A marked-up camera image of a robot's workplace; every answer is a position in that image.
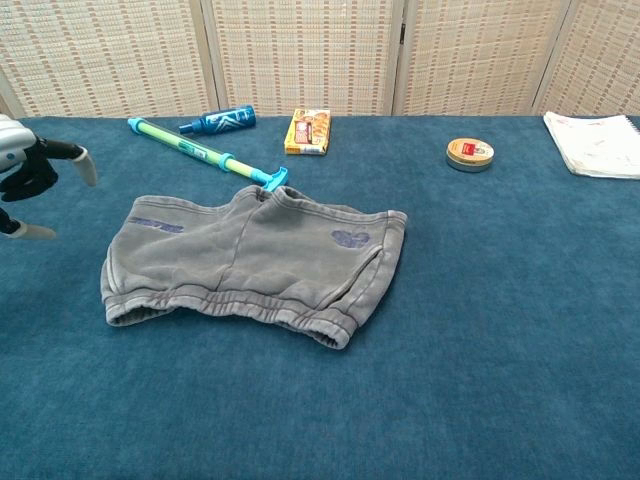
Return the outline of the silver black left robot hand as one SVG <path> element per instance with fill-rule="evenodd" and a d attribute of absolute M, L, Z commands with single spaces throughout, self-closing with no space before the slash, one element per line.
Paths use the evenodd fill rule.
<path fill-rule="evenodd" d="M 0 114 L 0 174 L 19 166 L 0 181 L 3 201 L 35 197 L 51 188 L 58 175 L 50 159 L 70 161 L 87 185 L 97 184 L 96 167 L 85 147 L 39 137 L 19 121 Z"/>

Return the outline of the grey cloth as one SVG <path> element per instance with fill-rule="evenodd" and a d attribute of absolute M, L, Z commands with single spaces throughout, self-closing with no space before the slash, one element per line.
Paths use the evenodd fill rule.
<path fill-rule="evenodd" d="M 106 320 L 141 323 L 179 308 L 238 315 L 347 346 L 390 286 L 407 217 L 249 186 L 221 206 L 146 195 L 101 271 Z"/>

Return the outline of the green blue water pump toy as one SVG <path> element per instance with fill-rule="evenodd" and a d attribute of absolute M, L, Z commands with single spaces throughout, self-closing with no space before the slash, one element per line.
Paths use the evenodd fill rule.
<path fill-rule="evenodd" d="M 284 186 L 288 181 L 288 170 L 285 167 L 280 167 L 275 173 L 269 174 L 240 162 L 231 153 L 220 153 L 195 140 L 172 133 L 141 117 L 129 118 L 127 123 L 136 134 L 167 145 L 195 160 L 217 167 L 224 172 L 233 172 L 249 178 L 267 191 L 274 191 L 278 187 Z"/>

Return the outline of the blue spray bottle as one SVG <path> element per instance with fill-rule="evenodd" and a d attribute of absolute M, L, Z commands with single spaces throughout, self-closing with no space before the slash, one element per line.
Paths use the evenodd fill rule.
<path fill-rule="evenodd" d="M 251 105 L 205 113 L 190 123 L 178 127 L 179 133 L 218 135 L 253 127 L 256 113 Z"/>

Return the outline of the yellow food box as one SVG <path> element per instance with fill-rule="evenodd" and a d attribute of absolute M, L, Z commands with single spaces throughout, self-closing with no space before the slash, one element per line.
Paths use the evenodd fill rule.
<path fill-rule="evenodd" d="M 284 140 L 286 154 L 325 155 L 330 140 L 329 109 L 297 108 L 291 118 Z"/>

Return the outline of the woven folding screen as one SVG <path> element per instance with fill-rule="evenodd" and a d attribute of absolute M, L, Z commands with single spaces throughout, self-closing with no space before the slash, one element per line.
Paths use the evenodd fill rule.
<path fill-rule="evenodd" d="M 640 0 L 0 0 L 0 113 L 640 116 Z"/>

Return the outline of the round gold tin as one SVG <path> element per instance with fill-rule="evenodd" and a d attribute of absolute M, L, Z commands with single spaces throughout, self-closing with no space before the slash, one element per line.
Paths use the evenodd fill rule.
<path fill-rule="evenodd" d="M 456 138 L 447 145 L 446 161 L 456 170 L 476 173 L 490 167 L 494 154 L 494 148 L 482 140 Z"/>

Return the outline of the white spiral notebook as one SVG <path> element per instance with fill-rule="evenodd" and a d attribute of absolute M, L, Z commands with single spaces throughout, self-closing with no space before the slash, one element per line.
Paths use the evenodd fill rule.
<path fill-rule="evenodd" d="M 572 174 L 640 180 L 640 130 L 625 115 L 573 118 L 547 111 L 543 121 Z"/>

